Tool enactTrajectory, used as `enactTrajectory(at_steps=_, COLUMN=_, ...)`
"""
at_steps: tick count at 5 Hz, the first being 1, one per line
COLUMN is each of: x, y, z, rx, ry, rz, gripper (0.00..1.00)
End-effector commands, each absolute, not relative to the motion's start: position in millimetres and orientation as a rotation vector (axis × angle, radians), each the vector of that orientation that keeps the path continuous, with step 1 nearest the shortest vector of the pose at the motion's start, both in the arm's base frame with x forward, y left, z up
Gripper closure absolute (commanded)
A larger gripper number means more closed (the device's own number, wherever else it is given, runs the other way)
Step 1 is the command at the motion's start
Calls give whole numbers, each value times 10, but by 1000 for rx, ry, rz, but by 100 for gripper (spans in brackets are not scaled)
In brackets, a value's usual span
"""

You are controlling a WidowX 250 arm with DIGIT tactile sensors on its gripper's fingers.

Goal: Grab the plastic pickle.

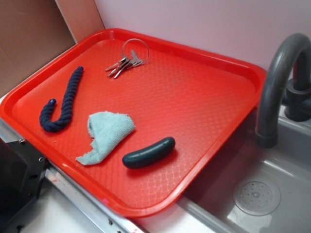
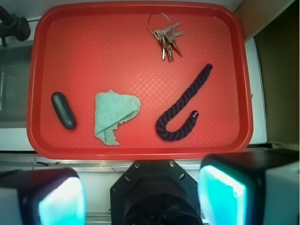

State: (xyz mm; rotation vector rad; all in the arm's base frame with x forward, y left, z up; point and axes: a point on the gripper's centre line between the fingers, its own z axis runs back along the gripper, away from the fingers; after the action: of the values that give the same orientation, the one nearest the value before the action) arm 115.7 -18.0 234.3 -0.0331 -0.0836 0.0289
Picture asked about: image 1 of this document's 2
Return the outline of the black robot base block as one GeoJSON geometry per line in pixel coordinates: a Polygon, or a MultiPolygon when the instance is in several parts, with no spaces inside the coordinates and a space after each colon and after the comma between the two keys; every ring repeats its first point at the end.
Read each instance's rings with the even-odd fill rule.
{"type": "Polygon", "coordinates": [[[0,141],[0,219],[17,215],[38,199],[46,158],[28,142],[0,141]]]}

